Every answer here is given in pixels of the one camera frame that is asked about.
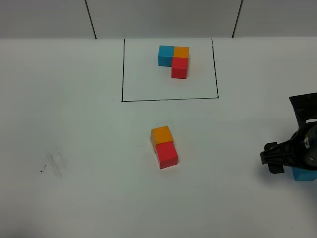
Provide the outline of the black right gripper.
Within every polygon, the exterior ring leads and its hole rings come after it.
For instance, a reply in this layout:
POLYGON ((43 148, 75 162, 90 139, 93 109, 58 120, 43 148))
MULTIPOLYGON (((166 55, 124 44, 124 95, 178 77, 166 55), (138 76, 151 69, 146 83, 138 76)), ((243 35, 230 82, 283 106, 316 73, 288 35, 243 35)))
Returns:
POLYGON ((317 169, 317 123, 298 122, 298 130, 290 140, 268 143, 260 153, 262 164, 271 173, 284 173, 283 165, 315 171, 317 169))

